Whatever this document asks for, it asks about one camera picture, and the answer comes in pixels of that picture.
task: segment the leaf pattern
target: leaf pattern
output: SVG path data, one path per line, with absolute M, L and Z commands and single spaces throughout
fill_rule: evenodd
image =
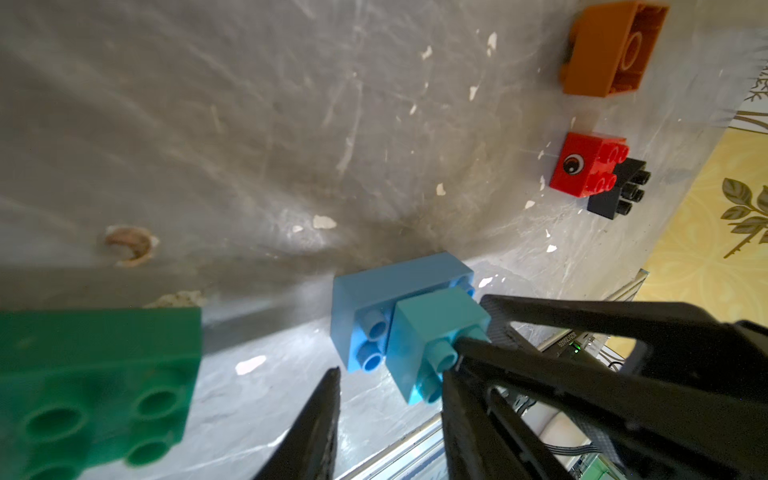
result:
M 768 116 L 756 118 L 768 122 Z M 645 263 L 644 269 L 651 275 L 635 300 L 688 302 L 721 322 L 758 319 L 768 326 L 768 237 L 758 244 L 768 226 L 741 251 L 723 260 L 749 236 L 731 233 L 734 225 L 728 224 L 748 217 L 768 217 L 768 211 L 718 220 L 728 207 L 736 206 L 723 195 L 723 177 L 749 185 L 752 205 L 757 208 L 760 191 L 768 185 L 768 134 L 726 130 Z
M 768 187 L 763 185 L 763 191 L 757 196 L 757 208 L 768 214 Z
M 756 218 L 760 218 L 760 217 L 750 217 L 750 218 L 747 218 L 745 221 L 743 221 L 743 222 L 739 223 L 738 225 L 736 225 L 733 228 L 733 230 L 731 230 L 731 232 L 733 232 L 733 233 L 755 233 L 757 231 L 760 231 L 761 228 L 766 226 L 766 223 L 768 223 L 768 219 L 763 218 L 762 220 L 765 220 L 765 221 L 762 221 L 762 222 L 759 222 L 759 221 L 752 221 L 752 222 L 750 222 L 750 220 L 754 220 Z
M 723 179 L 723 195 L 736 205 L 750 206 L 752 204 L 752 190 L 733 178 Z
M 765 185 L 763 185 L 760 195 L 757 196 L 757 208 L 752 205 L 752 190 L 750 190 L 744 183 L 734 180 L 733 178 L 723 179 L 723 195 L 725 195 L 725 198 L 736 204 L 735 207 L 725 210 L 723 216 L 720 217 L 723 220 L 739 220 L 752 212 L 768 215 L 768 187 Z M 741 251 L 741 247 L 752 241 L 763 228 L 768 228 L 768 218 L 749 217 L 738 223 L 729 223 L 729 225 L 735 225 L 733 230 L 731 230 L 731 233 L 746 234 L 746 237 L 730 252 L 726 253 L 723 258 L 728 258 L 734 253 Z M 760 241 L 757 243 L 768 243 L 768 231 L 763 233 Z
M 737 207 L 731 207 L 728 210 L 725 210 L 725 213 L 720 218 L 723 220 L 739 220 L 740 218 L 744 218 L 749 215 L 750 212 L 751 210 L 748 207 L 739 205 Z

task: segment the cable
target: cable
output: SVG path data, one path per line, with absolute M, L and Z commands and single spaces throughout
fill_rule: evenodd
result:
M 605 356 L 605 355 L 603 355 L 602 353 L 600 354 L 599 360 L 600 360 L 600 361 L 605 361 L 605 364 L 606 364 L 606 365 L 610 364 L 611 362 L 615 362 L 615 361 L 616 361 L 616 360 L 614 360 L 614 359 L 612 359 L 612 358 L 608 358 L 608 357 L 606 357 L 606 356 Z
M 603 354 L 602 350 L 600 352 L 598 352 L 598 353 L 600 354 L 600 357 L 603 360 L 608 362 L 608 368 L 613 370 L 614 372 L 618 372 L 618 369 L 611 368 L 615 363 L 617 363 L 619 365 L 622 365 L 622 366 L 624 365 L 625 360 L 617 360 L 617 359 L 615 359 L 615 358 L 613 358 L 611 356 L 606 356 L 605 354 Z
M 597 445 L 587 444 L 580 447 L 561 447 L 559 445 L 544 444 L 552 455 L 566 455 L 573 457 L 576 455 L 583 455 L 585 453 L 601 453 L 601 450 Z
M 614 359 L 614 360 L 621 360 L 622 362 L 624 361 L 624 359 L 621 358 L 621 355 L 619 355 L 616 352 L 613 352 L 613 353 L 616 353 L 616 355 L 611 355 L 610 353 L 606 352 L 605 350 L 600 350 L 600 353 L 602 353 L 603 355 L 605 355 L 608 358 L 611 358 L 611 359 Z
M 524 413 L 528 411 L 532 406 L 536 405 L 536 400 L 528 399 L 525 402 L 523 402 L 522 405 L 520 405 L 520 408 L 518 408 L 517 414 L 520 416 L 523 416 Z

